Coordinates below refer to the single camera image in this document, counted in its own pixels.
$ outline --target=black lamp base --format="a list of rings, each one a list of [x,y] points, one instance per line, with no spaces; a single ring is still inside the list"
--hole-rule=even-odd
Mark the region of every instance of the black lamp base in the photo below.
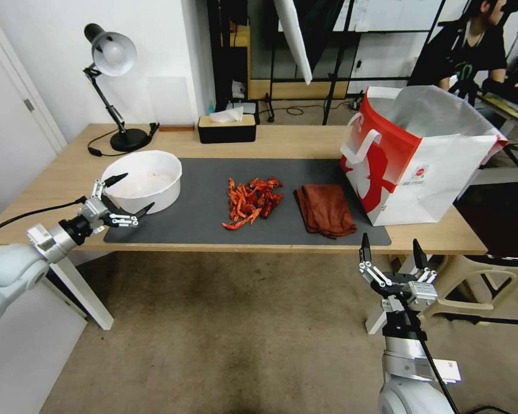
[[[147,145],[150,138],[141,129],[127,129],[126,133],[117,132],[109,142],[115,151],[130,152]]]

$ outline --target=gray desk mat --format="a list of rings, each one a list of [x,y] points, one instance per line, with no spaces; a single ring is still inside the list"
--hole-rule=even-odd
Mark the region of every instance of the gray desk mat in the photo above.
[[[136,228],[111,228],[109,243],[302,244],[357,246],[363,232],[372,245],[391,244],[385,227],[373,227],[335,159],[219,159],[182,158],[180,196],[173,205],[142,217]],[[264,220],[229,231],[228,178],[236,184],[274,175],[284,187],[282,202]],[[349,201],[357,232],[336,240],[305,229],[294,191],[304,184],[339,184]]]

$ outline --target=desk lamp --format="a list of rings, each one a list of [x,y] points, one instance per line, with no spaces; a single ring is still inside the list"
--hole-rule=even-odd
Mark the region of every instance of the desk lamp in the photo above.
[[[141,129],[125,129],[125,121],[121,114],[110,105],[96,83],[101,74],[121,76],[127,73],[136,60],[136,48],[127,36],[115,32],[106,32],[95,23],[85,27],[85,36],[92,44],[94,63],[84,69],[84,73],[105,104],[109,115],[113,118],[119,131],[111,137],[111,147],[115,151],[130,152],[144,147],[153,135]]]

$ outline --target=person's hair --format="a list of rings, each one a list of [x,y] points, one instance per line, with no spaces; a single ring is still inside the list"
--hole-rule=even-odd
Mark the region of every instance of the person's hair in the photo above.
[[[491,4],[491,8],[489,9],[489,13],[493,11],[495,5],[497,4],[497,0],[470,0],[468,4],[468,8],[466,9],[465,15],[468,18],[476,17],[481,13],[480,8],[482,7],[482,3],[486,1]]]

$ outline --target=tissue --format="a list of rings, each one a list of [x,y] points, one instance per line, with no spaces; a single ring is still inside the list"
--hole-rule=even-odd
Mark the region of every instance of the tissue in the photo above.
[[[213,112],[210,114],[211,121],[213,122],[238,122],[243,118],[243,107],[227,109],[221,112]]]

